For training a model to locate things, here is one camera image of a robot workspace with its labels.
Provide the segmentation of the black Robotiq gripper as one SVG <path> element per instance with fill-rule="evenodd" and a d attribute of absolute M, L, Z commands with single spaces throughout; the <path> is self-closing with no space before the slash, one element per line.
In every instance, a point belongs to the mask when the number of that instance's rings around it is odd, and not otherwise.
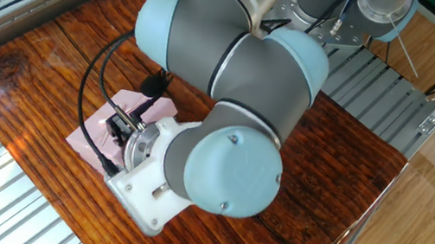
<path fill-rule="evenodd" d="M 133 130 L 116 115 L 106 119 L 106 129 L 108 134 L 114 138 L 114 144 L 119 147 L 123 147 L 133 133 Z"/>

